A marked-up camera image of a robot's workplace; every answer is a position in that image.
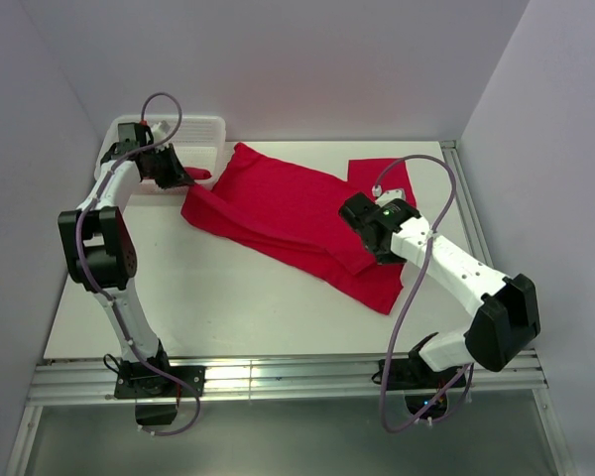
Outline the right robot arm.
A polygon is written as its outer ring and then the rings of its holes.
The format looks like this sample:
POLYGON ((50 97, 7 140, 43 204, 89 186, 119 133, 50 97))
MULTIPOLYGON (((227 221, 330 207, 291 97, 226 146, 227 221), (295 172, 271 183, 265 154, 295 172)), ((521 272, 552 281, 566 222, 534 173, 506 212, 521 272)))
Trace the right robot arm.
POLYGON ((471 317, 467 328, 435 332, 410 351, 410 375, 418 385, 431 386, 443 371, 466 364, 499 372, 539 335, 534 282, 478 261, 435 232, 402 198, 376 203, 357 193, 344 202, 339 215, 378 263, 418 266, 471 317))

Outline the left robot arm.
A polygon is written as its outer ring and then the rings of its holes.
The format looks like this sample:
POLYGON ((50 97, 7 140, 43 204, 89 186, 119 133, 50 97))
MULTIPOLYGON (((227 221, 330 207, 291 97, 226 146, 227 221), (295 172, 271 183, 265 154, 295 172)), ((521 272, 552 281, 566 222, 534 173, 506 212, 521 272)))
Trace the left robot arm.
POLYGON ((68 274, 102 306, 119 341, 120 358, 103 359, 117 376, 116 397, 199 397, 201 370, 172 367, 144 313, 135 286, 137 252, 123 217, 143 180, 161 189, 194 181, 170 142, 176 128, 168 122, 125 122, 117 132, 91 192, 76 209, 59 215, 68 274))

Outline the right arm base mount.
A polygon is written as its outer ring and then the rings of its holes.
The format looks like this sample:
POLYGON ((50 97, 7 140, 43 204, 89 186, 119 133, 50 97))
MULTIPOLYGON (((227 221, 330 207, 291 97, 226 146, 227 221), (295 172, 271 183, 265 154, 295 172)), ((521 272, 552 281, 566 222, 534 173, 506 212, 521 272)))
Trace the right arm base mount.
MULTIPOLYGON (((371 380, 374 384, 380 385, 385 368, 385 359, 378 361, 378 371, 372 375, 371 380)), ((393 359, 388 377, 387 392, 393 391, 421 391, 429 390, 432 392, 426 394, 412 395, 405 397, 408 411, 415 414, 422 407, 427 405, 435 392, 439 391, 447 384, 458 372, 458 367, 451 367, 441 372, 434 372, 420 359, 420 357, 396 358, 393 359)), ((452 388, 465 388, 467 383, 466 374, 461 376, 452 388)), ((447 414, 449 402, 447 394, 440 397, 434 403, 421 419, 436 419, 444 417, 447 414)))

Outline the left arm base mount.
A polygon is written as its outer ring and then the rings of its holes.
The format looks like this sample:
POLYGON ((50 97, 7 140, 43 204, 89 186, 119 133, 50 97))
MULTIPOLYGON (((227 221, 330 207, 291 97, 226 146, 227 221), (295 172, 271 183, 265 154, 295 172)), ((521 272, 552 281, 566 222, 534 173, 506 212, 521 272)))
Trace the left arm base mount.
POLYGON ((135 403, 135 421, 143 426, 162 427, 175 421, 182 398, 201 397, 206 368, 173 366, 165 370, 176 378, 166 378, 139 362, 130 363, 118 372, 113 397, 135 403))

